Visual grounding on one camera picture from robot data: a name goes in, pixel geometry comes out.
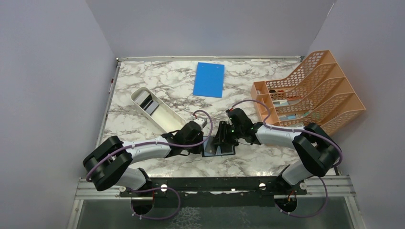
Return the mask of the black leather card holder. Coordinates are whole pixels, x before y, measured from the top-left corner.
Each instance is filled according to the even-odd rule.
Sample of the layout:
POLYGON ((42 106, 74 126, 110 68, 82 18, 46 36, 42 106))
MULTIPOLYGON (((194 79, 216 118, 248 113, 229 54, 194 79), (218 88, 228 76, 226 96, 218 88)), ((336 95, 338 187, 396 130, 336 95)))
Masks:
POLYGON ((214 145, 213 138, 214 136, 203 137, 203 140, 207 139, 207 141, 203 144, 202 157, 232 156, 236 154, 234 145, 214 145))

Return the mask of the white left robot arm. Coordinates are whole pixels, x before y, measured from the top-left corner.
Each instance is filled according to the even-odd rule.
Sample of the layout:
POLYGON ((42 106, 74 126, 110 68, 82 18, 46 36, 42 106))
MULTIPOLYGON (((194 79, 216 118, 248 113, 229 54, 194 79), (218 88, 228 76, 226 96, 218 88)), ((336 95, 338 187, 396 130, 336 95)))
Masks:
POLYGON ((109 137, 83 160, 86 180, 98 191, 117 185, 144 196, 151 188, 151 179, 144 169, 129 166, 149 159, 178 156, 183 151, 201 154, 206 124, 205 119, 197 118, 180 130, 147 141, 123 142, 117 136, 109 137))

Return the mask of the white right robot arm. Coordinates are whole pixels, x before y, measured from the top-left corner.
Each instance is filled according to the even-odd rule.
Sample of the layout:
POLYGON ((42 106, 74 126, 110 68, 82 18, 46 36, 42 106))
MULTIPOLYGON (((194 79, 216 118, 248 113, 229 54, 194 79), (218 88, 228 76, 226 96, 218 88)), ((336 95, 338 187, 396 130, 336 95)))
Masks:
POLYGON ((341 160, 341 149, 315 123, 292 128, 253 123, 240 108, 226 111, 230 122, 221 121, 212 144, 230 153, 239 139, 250 145, 272 145, 294 149, 299 161, 287 166, 277 176, 276 189, 281 194, 292 191, 297 183, 309 177, 323 177, 341 160))

